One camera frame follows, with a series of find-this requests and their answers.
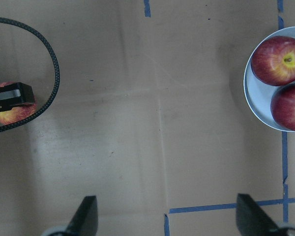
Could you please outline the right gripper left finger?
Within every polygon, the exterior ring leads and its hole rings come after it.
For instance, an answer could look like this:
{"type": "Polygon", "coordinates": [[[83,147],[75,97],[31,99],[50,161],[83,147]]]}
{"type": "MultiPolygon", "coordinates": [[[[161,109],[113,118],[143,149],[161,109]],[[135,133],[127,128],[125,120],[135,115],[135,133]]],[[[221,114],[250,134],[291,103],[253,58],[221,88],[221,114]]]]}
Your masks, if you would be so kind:
{"type": "Polygon", "coordinates": [[[96,196],[86,196],[64,231],[65,236],[95,236],[98,230],[96,196]]]}

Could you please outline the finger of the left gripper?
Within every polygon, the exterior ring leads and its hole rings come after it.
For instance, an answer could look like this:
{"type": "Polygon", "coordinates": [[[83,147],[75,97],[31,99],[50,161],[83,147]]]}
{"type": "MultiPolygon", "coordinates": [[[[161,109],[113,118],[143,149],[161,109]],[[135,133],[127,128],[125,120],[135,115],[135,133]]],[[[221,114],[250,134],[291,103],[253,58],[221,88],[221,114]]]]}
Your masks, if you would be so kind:
{"type": "Polygon", "coordinates": [[[35,96],[31,86],[17,82],[0,87],[0,112],[34,104],[35,96]]]}

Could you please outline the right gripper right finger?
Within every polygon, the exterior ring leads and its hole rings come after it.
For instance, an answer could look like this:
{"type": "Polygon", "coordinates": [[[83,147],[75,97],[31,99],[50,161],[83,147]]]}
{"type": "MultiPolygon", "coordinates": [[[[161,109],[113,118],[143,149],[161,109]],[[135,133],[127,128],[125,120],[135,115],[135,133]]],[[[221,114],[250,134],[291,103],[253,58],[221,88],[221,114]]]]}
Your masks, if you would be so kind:
{"type": "Polygon", "coordinates": [[[248,194],[236,198],[236,226],[241,236],[284,236],[280,228],[248,194]]]}

